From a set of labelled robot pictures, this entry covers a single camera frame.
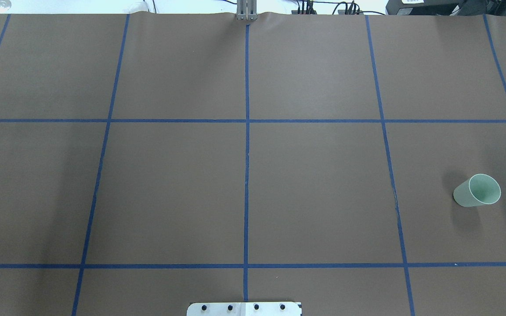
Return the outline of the light green plastic cup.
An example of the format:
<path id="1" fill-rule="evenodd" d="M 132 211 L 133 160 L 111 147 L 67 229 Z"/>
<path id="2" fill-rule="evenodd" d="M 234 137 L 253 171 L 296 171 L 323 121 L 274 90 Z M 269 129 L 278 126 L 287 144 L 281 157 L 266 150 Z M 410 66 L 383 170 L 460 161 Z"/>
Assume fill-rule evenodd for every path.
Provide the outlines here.
<path id="1" fill-rule="evenodd" d="M 458 185 L 452 198 L 462 207 L 478 207 L 492 205 L 501 198 L 498 182 L 489 175 L 476 174 Z"/>

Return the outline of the brown paper table mat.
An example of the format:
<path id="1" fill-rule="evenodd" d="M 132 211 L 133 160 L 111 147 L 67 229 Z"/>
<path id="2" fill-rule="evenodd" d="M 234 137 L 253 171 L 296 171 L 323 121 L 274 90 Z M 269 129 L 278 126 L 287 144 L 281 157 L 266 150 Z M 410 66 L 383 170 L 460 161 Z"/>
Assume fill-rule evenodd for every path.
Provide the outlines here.
<path id="1" fill-rule="evenodd" d="M 506 17 L 0 15 L 0 316 L 242 301 L 506 316 Z"/>

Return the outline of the black equipment top right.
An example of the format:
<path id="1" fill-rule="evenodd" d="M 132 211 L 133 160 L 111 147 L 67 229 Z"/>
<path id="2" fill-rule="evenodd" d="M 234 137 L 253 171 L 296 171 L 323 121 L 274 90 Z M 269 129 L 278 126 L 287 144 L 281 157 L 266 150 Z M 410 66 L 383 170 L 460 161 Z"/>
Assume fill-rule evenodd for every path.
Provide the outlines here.
<path id="1" fill-rule="evenodd" d="M 389 0 L 388 15 L 506 16 L 506 0 Z"/>

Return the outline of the aluminium frame post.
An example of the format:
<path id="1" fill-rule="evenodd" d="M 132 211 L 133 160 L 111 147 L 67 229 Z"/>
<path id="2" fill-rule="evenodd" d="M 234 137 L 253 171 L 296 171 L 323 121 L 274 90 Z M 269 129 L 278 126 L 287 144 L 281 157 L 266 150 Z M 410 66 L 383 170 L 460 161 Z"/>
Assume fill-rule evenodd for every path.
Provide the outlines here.
<path id="1" fill-rule="evenodd" d="M 255 21 L 258 18 L 257 0 L 235 0 L 236 18 L 240 21 Z"/>

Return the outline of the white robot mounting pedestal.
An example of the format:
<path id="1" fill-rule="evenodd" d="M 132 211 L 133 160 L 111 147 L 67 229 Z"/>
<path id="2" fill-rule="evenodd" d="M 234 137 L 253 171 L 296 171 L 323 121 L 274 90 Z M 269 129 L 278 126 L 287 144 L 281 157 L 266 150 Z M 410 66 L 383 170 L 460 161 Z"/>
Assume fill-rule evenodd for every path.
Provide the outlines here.
<path id="1" fill-rule="evenodd" d="M 187 316 L 301 316 L 300 302 L 197 302 Z"/>

